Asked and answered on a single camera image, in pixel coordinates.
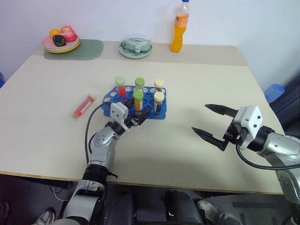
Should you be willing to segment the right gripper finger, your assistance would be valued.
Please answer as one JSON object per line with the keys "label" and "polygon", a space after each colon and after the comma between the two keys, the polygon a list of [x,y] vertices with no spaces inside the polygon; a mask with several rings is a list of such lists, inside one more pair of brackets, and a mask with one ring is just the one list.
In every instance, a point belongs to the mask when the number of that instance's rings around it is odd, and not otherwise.
{"label": "right gripper finger", "polygon": [[202,129],[198,129],[195,127],[192,127],[192,130],[198,135],[200,136],[203,140],[207,141],[208,143],[218,147],[218,148],[222,148],[223,147],[223,141],[216,139],[215,137],[213,137],[213,135],[211,133],[208,133]]}
{"label": "right gripper finger", "polygon": [[221,115],[227,115],[230,117],[235,117],[238,113],[238,110],[229,108],[224,105],[216,105],[216,104],[206,104],[205,107],[209,108],[215,113],[221,114]]}

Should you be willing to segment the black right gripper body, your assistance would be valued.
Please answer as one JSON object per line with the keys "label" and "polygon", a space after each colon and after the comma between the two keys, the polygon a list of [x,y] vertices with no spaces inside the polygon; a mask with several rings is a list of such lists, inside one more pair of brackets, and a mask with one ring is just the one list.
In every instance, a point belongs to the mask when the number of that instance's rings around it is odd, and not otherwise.
{"label": "black right gripper body", "polygon": [[232,143],[235,145],[236,144],[242,145],[245,138],[246,138],[246,128],[231,122],[231,124],[229,125],[229,127],[227,128],[223,136],[224,141],[220,147],[220,150],[224,151],[228,143]]}

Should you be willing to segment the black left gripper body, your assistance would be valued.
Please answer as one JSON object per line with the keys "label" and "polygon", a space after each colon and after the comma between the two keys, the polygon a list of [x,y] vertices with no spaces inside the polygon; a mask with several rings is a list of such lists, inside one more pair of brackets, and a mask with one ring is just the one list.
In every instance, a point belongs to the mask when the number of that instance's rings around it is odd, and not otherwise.
{"label": "black left gripper body", "polygon": [[132,118],[131,114],[128,115],[128,117],[124,120],[124,124],[127,128],[131,128],[132,126],[138,126],[138,122]]}

